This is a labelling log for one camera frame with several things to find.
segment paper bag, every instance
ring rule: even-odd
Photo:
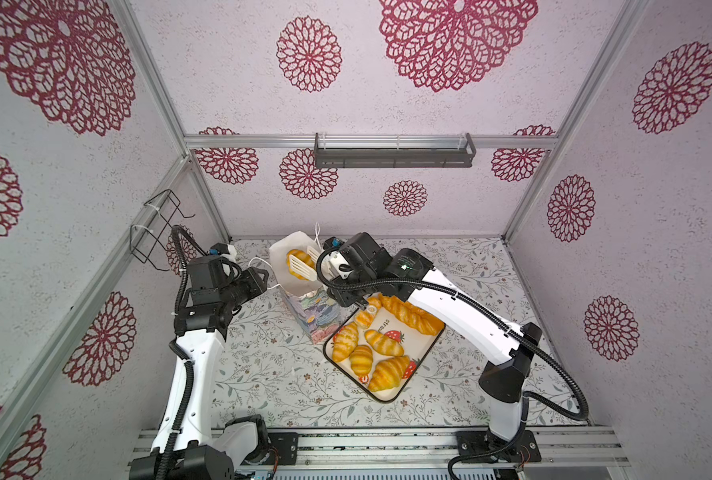
[[[289,250],[302,250],[319,246],[303,232],[294,232],[271,245],[268,249],[270,264],[281,284],[282,298],[303,331],[313,343],[329,337],[340,325],[340,306],[327,295],[321,282],[301,280],[292,275],[287,265]]]

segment patterned floor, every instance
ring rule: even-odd
[[[392,254],[402,247],[427,256],[469,295],[500,316],[536,321],[502,241],[498,239],[379,240]],[[267,258],[270,240],[236,242],[241,264]],[[549,351],[545,341],[541,348]],[[218,364],[212,413],[215,423],[260,413],[269,426],[467,426],[489,422],[488,399],[477,380],[484,356],[447,328],[399,398],[370,399],[328,363],[272,290],[244,305],[228,329]],[[563,407],[571,395],[541,360],[525,389]],[[532,402],[530,425],[572,421]]]

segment red wire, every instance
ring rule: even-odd
[[[276,457],[275,462],[273,462],[273,473],[271,473],[271,479],[273,479],[276,476],[276,469],[278,469],[278,450],[274,446],[271,446],[271,448],[273,448],[274,457]]]

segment wall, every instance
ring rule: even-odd
[[[217,231],[191,179],[185,178],[175,190],[183,213],[195,216],[183,219],[176,214],[173,222],[186,225],[203,248],[216,243]],[[156,232],[163,227],[161,221],[152,225]],[[157,246],[152,256],[156,266],[167,271],[132,260],[36,408],[46,430],[43,453],[27,447],[41,469],[37,479],[125,478],[140,430],[158,428],[175,365],[167,344],[174,336],[172,303],[180,284],[168,236],[162,240],[166,254]],[[185,250],[195,256],[194,250]],[[90,439],[92,447],[87,448]]]
[[[513,249],[591,414],[712,478],[712,2],[649,7],[548,186]]]
[[[177,158],[106,5],[77,5],[0,6],[0,405]]]
[[[190,134],[534,135],[561,124],[621,3],[132,7]],[[197,156],[233,234],[319,220],[338,234],[480,236],[504,231],[542,152],[480,150],[472,170],[443,171],[314,171],[309,150]]]

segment black cable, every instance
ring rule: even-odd
[[[186,269],[188,265],[185,262],[185,252],[182,250],[180,236],[188,240],[188,243],[193,245],[199,254],[207,255],[204,249],[202,249],[196,241],[193,240],[193,237],[188,231],[185,230],[185,227],[181,225],[174,225],[172,227],[170,238],[172,239],[172,244],[175,246],[175,253],[177,254],[178,263],[180,264],[180,288],[177,291],[177,298],[175,300],[175,313],[179,312],[180,308],[188,303],[188,298],[185,296],[186,287],[188,286],[188,270]],[[169,469],[172,467],[170,465],[172,463],[172,453],[175,450],[177,436],[182,427],[182,419],[185,417],[185,411],[188,409],[188,403],[191,401],[191,393],[193,392],[193,362],[191,358],[177,344],[177,338],[169,342],[169,349],[180,359],[185,360],[183,363],[185,367],[185,389],[182,392],[180,406],[177,409],[175,419],[172,421],[172,432],[169,434],[169,437],[167,437],[166,446],[164,447],[164,452],[159,462],[159,469],[156,471],[156,480],[166,480]]]
[[[191,393],[193,392],[193,362],[191,361],[191,357],[180,348],[176,338],[169,342],[169,348],[180,357],[180,359],[185,360],[183,362],[183,366],[185,367],[185,389],[182,392],[180,406],[177,408],[177,415],[175,415],[175,420],[172,422],[172,433],[169,434],[166,440],[164,453],[162,453],[162,459],[159,462],[159,469],[156,471],[156,480],[166,480],[169,469],[172,467],[170,465],[172,463],[172,453],[175,450],[177,436],[180,427],[182,427],[182,419],[185,417],[185,411],[188,409],[188,403],[191,401]]]
[[[590,413],[590,409],[588,408],[588,400],[585,398],[585,395],[582,392],[582,390],[580,389],[580,386],[569,375],[569,373],[566,370],[564,370],[564,368],[561,365],[559,365],[558,362],[553,360],[553,358],[550,355],[548,355],[546,352],[544,352],[542,349],[540,349],[534,343],[526,340],[518,332],[515,332],[510,327],[508,327],[504,321],[500,320],[491,310],[487,309],[484,305],[481,305],[480,303],[476,302],[474,299],[470,298],[469,296],[465,295],[464,293],[460,293],[458,290],[448,288],[447,286],[437,285],[436,283],[423,282],[421,280],[411,280],[411,279],[406,279],[406,278],[382,278],[382,279],[372,280],[370,282],[356,283],[356,284],[352,284],[352,285],[338,285],[336,283],[333,283],[333,282],[330,282],[329,280],[327,280],[321,272],[321,264],[323,263],[323,259],[326,258],[327,255],[329,255],[332,252],[335,252],[337,250],[339,250],[339,247],[336,247],[336,246],[332,247],[332,248],[328,248],[328,249],[324,250],[323,252],[321,252],[321,255],[318,257],[318,261],[316,262],[316,274],[318,274],[318,279],[322,284],[324,284],[325,286],[327,286],[329,288],[332,288],[333,290],[350,291],[350,290],[361,290],[361,289],[365,289],[365,288],[378,287],[381,285],[404,283],[407,285],[414,286],[415,288],[429,288],[430,290],[436,290],[438,292],[446,293],[447,295],[455,296],[458,300],[462,300],[463,302],[472,306],[478,312],[481,312],[486,318],[488,318],[489,320],[494,322],[494,324],[500,330],[504,331],[505,335],[511,336],[517,342],[519,342],[521,345],[523,345],[526,350],[529,350],[530,352],[534,353],[536,356],[540,357],[548,365],[550,365],[551,368],[553,368],[553,370],[555,370],[561,376],[561,378],[564,379],[564,381],[566,382],[566,385],[569,387],[569,389],[572,390],[572,395],[574,395],[574,398],[577,400],[577,407],[579,409],[579,412],[572,412],[566,408],[563,408],[562,406],[558,405],[557,403],[552,402],[551,400],[548,400],[547,398],[544,398],[542,395],[539,395],[537,392],[524,391],[523,392],[524,397],[533,398],[533,399],[537,400],[538,402],[541,402],[542,404],[546,405],[548,408],[551,408],[552,410],[555,410],[556,412],[560,413],[562,416],[571,418],[572,420],[577,420],[579,422],[582,422],[582,421],[588,419],[588,414]]]
[[[484,453],[476,453],[473,455],[461,455],[452,458],[451,460],[449,460],[449,463],[447,463],[447,472],[449,472],[449,477],[451,477],[452,480],[459,480],[457,475],[455,475],[454,471],[452,470],[452,467],[458,462],[463,462],[465,460],[473,460],[474,458],[493,457],[513,447],[515,443],[521,438],[521,436],[524,435],[527,417],[529,417],[529,399],[524,397],[521,401],[521,422],[519,423],[519,429],[516,431],[514,437],[511,438],[509,442],[505,443],[504,446],[495,448],[494,450],[489,450],[488,452]]]

